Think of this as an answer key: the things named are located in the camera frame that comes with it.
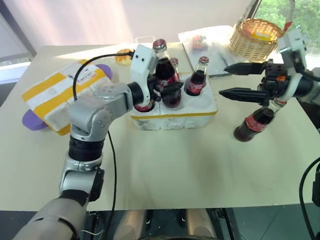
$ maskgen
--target bottle neck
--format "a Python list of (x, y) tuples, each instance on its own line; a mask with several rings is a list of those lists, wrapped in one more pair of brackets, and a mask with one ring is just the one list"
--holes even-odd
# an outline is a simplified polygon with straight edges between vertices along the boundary
[(169, 54), (167, 50), (162, 50), (156, 53), (156, 56), (160, 59), (169, 59)]
[(269, 105), (269, 109), (271, 109), (274, 114), (276, 114), (280, 109), (282, 109), (287, 104), (286, 101), (280, 101), (277, 98), (273, 99)]
[(199, 64), (198, 64), (198, 66), (196, 66), (196, 68), (195, 68), (195, 72), (196, 71), (202, 71), (202, 72), (204, 72), (204, 75), (207, 75), (207, 66), (208, 66), (208, 64), (207, 63), (201, 63), (201, 62), (199, 62)]

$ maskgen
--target white foam box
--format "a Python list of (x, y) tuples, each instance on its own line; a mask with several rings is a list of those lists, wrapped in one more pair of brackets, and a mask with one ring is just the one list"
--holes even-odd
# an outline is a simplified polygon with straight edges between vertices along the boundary
[[(189, 76), (180, 80), (185, 82)], [(190, 96), (181, 87), (181, 102), (175, 108), (168, 108), (164, 103), (157, 102), (153, 110), (139, 112), (131, 111), (131, 118), (141, 130), (172, 130), (202, 128), (212, 120), (218, 112), (215, 97), (208, 79), (199, 96)]]

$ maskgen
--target table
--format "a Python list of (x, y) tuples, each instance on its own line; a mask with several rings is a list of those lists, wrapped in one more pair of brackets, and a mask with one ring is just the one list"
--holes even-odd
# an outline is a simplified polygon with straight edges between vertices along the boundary
[[(38, 211), (58, 197), (69, 136), (50, 129), (30, 131), (22, 125), (28, 106), (24, 90), (76, 59), (114, 53), (121, 46), (45, 46), (33, 59), (0, 107), (0, 210)], [(180, 43), (168, 44), (179, 71), (192, 69)], [(112, 81), (128, 82), (129, 67), (100, 59), (115, 72)], [(225, 76), (210, 80), (218, 113), (203, 128), (141, 131), (130, 114), (115, 120), (110, 132), (116, 151), (116, 209), (228, 208), (296, 204), (305, 168), (320, 156), (320, 136), (299, 103), (291, 99), (265, 132), (251, 142), (233, 130), (257, 104), (218, 94), (231, 87), (256, 88), (261, 76)], [(88, 210), (110, 210), (114, 166), (109, 140), (103, 149), (104, 185)], [(311, 202), (311, 174), (305, 201)]]

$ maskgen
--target black wire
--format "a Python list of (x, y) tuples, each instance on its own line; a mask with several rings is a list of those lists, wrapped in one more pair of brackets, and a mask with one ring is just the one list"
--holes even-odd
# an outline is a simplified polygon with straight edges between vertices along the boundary
[(113, 152), (114, 189), (113, 189), (113, 203), (112, 203), (111, 214), (110, 214), (110, 217), (109, 217), (108, 223), (107, 223), (107, 225), (106, 225), (106, 229), (105, 229), (105, 239), (108, 239), (108, 233), (109, 233), (109, 230), (110, 230), (111, 221), (112, 221), (112, 218), (113, 218), (114, 212), (115, 212), (116, 196), (117, 196), (117, 163), (116, 163), (116, 152), (115, 152), (114, 144), (113, 144), (112, 139), (111, 139), (110, 131), (108, 131), (108, 136), (109, 136), (109, 140), (110, 140), (110, 144), (111, 144), (111, 148), (112, 148), (112, 152)]
[(82, 64), (82, 66), (78, 69), (78, 71), (76, 72), (74, 79), (73, 79), (73, 84), (72, 84), (72, 92), (73, 92), (73, 99), (74, 101), (76, 101), (77, 98), (77, 90), (76, 90), (76, 85), (77, 85), (77, 80), (78, 77), (80, 75), (80, 72), (91, 62), (93, 62), (94, 60), (97, 59), (102, 59), (102, 58), (106, 58), (106, 57), (113, 57), (113, 56), (129, 56), (130, 52), (126, 52), (126, 53), (113, 53), (113, 54), (105, 54), (105, 55), (100, 55), (100, 56), (95, 56), (91, 59), (89, 59), (88, 61), (86, 61), (84, 64)]
[(302, 175), (302, 178), (301, 178), (301, 181), (300, 181), (300, 185), (299, 185), (300, 206), (301, 206), (301, 210), (302, 210), (302, 215), (304, 217), (305, 225), (306, 225), (306, 228), (307, 228), (307, 230), (309, 232), (311, 240), (315, 240), (315, 234), (314, 234), (314, 231), (312, 230), (312, 226), (311, 226), (310, 220), (308, 218), (308, 214), (307, 214), (307, 210), (306, 210), (306, 206), (305, 206), (305, 202), (304, 202), (303, 188), (304, 188), (305, 180), (306, 180), (306, 177), (307, 177), (308, 173), (314, 167), (314, 165), (316, 165), (318, 162), (320, 162), (320, 157), (317, 160), (313, 161), (307, 167), (307, 169), (304, 171), (304, 173)]

